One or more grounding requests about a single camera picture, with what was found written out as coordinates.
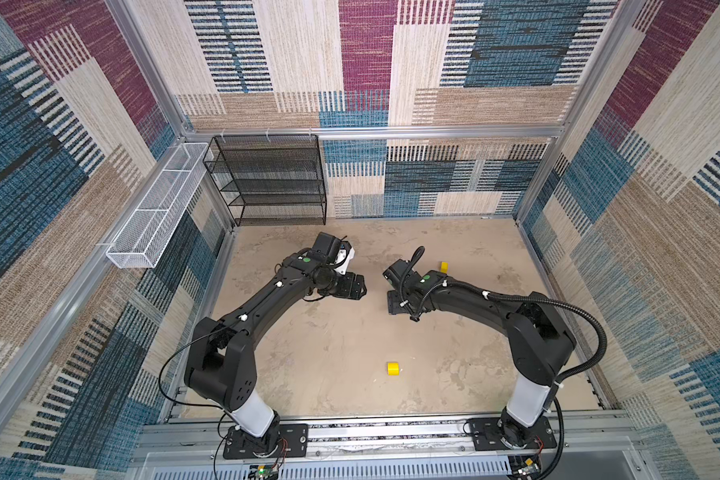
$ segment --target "black cable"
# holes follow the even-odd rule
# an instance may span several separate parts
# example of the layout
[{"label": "black cable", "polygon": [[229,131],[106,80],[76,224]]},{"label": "black cable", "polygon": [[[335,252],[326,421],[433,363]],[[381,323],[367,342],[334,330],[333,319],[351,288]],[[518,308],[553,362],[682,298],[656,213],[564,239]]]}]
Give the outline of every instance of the black cable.
[{"label": "black cable", "polygon": [[[225,415],[226,415],[226,412],[224,412],[224,415],[222,415],[221,418],[219,418],[219,424],[221,424],[221,420],[224,418]],[[230,436],[230,433],[227,432],[226,435],[224,435],[223,437],[221,437],[221,441],[219,442],[219,446],[216,447],[216,453],[213,454],[213,477],[214,477],[216,480],[219,480],[219,475],[216,474],[216,457],[219,456],[219,448],[221,448],[221,444],[223,444],[224,441],[225,441],[225,440],[227,439],[227,437],[229,437],[229,436]]]},{"label": "black cable", "polygon": [[221,434],[221,431],[219,430],[219,427],[221,427],[221,421],[224,419],[224,417],[229,417],[230,420],[232,420],[233,422],[235,421],[235,419],[232,418],[232,416],[229,413],[227,413],[225,410],[224,415],[222,415],[221,418],[219,418],[219,423],[216,424],[216,434],[219,436],[219,438],[226,438],[229,435],[229,433],[227,433],[226,435],[223,436]]},{"label": "black cable", "polygon": [[[544,480],[544,478],[548,477],[549,474],[552,473],[552,471],[557,467],[557,464],[560,462],[560,458],[563,456],[563,446],[565,445],[565,431],[563,428],[563,409],[560,408],[560,402],[557,401],[557,397],[553,398],[554,402],[554,408],[557,409],[557,431],[558,431],[558,439],[557,439],[557,450],[555,450],[554,458],[552,458],[552,462],[547,466],[547,469],[544,470],[539,476],[536,477],[535,480]],[[539,468],[541,466],[541,455],[539,455]]]},{"label": "black cable", "polygon": [[338,262],[337,264],[326,265],[328,268],[339,268],[341,265],[344,265],[344,263],[346,263],[347,258],[349,258],[349,251],[352,250],[352,244],[350,244],[349,242],[345,242],[344,239],[342,239],[342,245],[344,246],[344,250],[347,251],[347,254],[344,255],[344,258],[342,258],[341,262]]},{"label": "black cable", "polygon": [[418,308],[416,309],[415,316],[411,316],[411,320],[413,320],[415,322],[418,321],[419,317],[422,316],[422,312],[424,311],[424,302],[426,301],[427,298],[429,298],[429,295],[435,291],[435,289],[441,287],[442,285],[443,285],[442,283],[435,283],[434,285],[429,287],[429,290],[427,290],[424,293],[424,296],[422,297],[422,301],[418,304]]},{"label": "black cable", "polygon": [[163,390],[163,371],[166,369],[166,367],[168,366],[168,364],[170,363],[170,361],[173,360],[173,359],[176,357],[176,355],[179,355],[180,353],[182,353],[182,351],[183,351],[185,348],[187,348],[188,346],[192,345],[194,342],[201,341],[201,340],[204,339],[204,338],[207,338],[207,337],[209,337],[209,336],[211,336],[211,335],[215,335],[215,334],[217,334],[217,333],[219,333],[219,332],[221,332],[221,331],[224,331],[224,330],[226,330],[226,329],[228,329],[228,328],[230,328],[230,327],[231,327],[231,325],[227,325],[227,326],[224,326],[223,328],[221,328],[221,329],[219,329],[219,330],[217,330],[217,331],[215,331],[215,332],[211,332],[211,333],[209,333],[209,334],[207,334],[207,335],[199,336],[199,337],[197,337],[196,339],[194,339],[193,341],[187,343],[186,345],[184,345],[183,347],[181,347],[180,349],[178,349],[177,351],[175,351],[172,356],[168,357],[168,360],[166,360],[166,362],[163,363],[163,368],[160,369],[160,373],[157,375],[157,388],[160,390],[160,393],[162,393],[165,398],[168,398],[168,399],[171,400],[173,403],[178,403],[179,405],[194,406],[194,407],[215,407],[215,408],[220,408],[221,410],[224,409],[224,408],[221,408],[221,406],[213,405],[213,404],[211,404],[211,403],[187,403],[187,402],[180,402],[179,400],[176,400],[175,398],[169,397],[168,394],[165,392],[165,390]]},{"label": "black cable", "polygon": [[[484,291],[488,292],[487,290],[483,290],[481,288],[476,287],[475,285],[472,285],[471,283],[466,282],[460,282],[458,280],[449,280],[449,285],[453,286],[460,286],[462,288],[465,288],[467,290],[470,290],[475,293],[479,293],[480,295],[483,294]],[[494,302],[530,302],[530,303],[544,303],[547,305],[557,306],[563,310],[568,310],[569,312],[576,313],[581,318],[585,319],[590,325],[592,325],[592,328],[594,328],[595,333],[597,334],[597,349],[595,350],[595,353],[592,354],[592,356],[587,359],[585,362],[582,362],[581,364],[569,368],[568,370],[561,372],[557,374],[557,377],[555,378],[556,383],[562,383],[563,380],[566,378],[576,375],[577,373],[582,373],[585,370],[589,370],[597,363],[603,359],[605,356],[605,350],[608,347],[608,338],[606,337],[605,330],[603,329],[603,326],[600,324],[600,322],[597,321],[597,319],[586,312],[585,310],[582,310],[576,305],[571,305],[568,302],[562,302],[560,300],[553,300],[551,298],[546,297],[536,297],[536,296],[522,296],[522,295],[505,295],[503,293],[493,293],[488,292],[486,293],[486,297],[489,300],[492,300]]]},{"label": "black cable", "polygon": [[408,314],[411,316],[413,316],[413,310],[408,303],[408,298],[403,296],[403,284],[405,284],[408,275],[411,274],[411,270],[413,270],[414,265],[416,265],[416,263],[422,258],[423,254],[424,246],[422,245],[417,248],[415,252],[413,252],[413,255],[411,256],[411,261],[409,261],[406,265],[405,270],[403,271],[403,275],[400,278],[400,283],[398,284],[398,297],[400,298],[400,303],[404,303],[402,307],[405,308],[405,311],[408,312]]}]

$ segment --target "black wire shelf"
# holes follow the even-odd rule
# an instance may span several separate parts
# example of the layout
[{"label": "black wire shelf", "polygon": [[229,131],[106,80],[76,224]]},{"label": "black wire shelf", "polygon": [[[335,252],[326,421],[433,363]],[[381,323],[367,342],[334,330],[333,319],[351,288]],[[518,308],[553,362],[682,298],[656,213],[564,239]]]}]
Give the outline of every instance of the black wire shelf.
[{"label": "black wire shelf", "polygon": [[326,182],[315,135],[217,136],[206,162],[237,225],[325,225]]}]

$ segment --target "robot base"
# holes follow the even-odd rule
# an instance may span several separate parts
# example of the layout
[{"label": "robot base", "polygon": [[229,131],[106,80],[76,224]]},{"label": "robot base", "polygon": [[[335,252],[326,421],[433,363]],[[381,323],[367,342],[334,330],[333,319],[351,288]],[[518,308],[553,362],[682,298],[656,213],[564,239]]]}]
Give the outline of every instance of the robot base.
[{"label": "robot base", "polygon": [[[472,432],[472,443],[474,449],[478,452],[487,452],[489,450],[511,450],[512,448],[506,446],[501,441],[501,437],[504,433],[501,431],[499,426],[500,418],[497,417],[480,417],[470,418],[469,428]],[[556,448],[557,439],[552,432],[550,422],[547,417],[539,417],[536,423],[528,428],[529,438],[538,436],[544,443],[544,448]],[[531,443],[526,448],[536,448],[534,443]]]},{"label": "robot base", "polygon": [[[288,458],[304,457],[307,455],[307,440],[309,426],[306,423],[289,423],[280,425],[279,438],[288,442]],[[243,430],[235,430],[233,427],[228,432],[228,440],[224,444],[222,456],[226,460],[243,460],[256,458],[254,452],[259,452],[261,447],[250,439],[250,434]],[[277,441],[275,451],[264,458],[278,458],[282,454],[282,442]]]}]

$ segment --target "red wire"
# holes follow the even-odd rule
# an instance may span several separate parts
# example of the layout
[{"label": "red wire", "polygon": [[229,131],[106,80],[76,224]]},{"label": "red wire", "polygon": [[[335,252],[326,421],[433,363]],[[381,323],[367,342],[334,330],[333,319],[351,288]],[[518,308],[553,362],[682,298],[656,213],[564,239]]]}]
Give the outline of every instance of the red wire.
[{"label": "red wire", "polygon": [[280,467],[284,466],[286,464],[286,456],[288,455],[288,440],[281,438],[282,440],[282,456],[278,456],[277,460],[275,460],[275,467],[272,467],[273,469],[277,467],[278,462],[280,461],[280,458],[282,458],[282,463],[280,464]]}]

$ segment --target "metal mesh shelf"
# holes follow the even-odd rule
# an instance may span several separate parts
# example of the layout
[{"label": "metal mesh shelf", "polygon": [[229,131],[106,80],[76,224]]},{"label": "metal mesh shelf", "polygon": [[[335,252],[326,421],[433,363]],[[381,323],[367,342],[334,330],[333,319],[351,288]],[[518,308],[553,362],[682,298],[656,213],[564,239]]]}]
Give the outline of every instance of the metal mesh shelf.
[{"label": "metal mesh shelf", "polygon": [[326,223],[326,184],[314,135],[215,137],[205,166],[238,225]]},{"label": "metal mesh shelf", "polygon": [[106,256],[118,268],[154,268],[211,162],[208,144],[179,146],[152,183]]}]

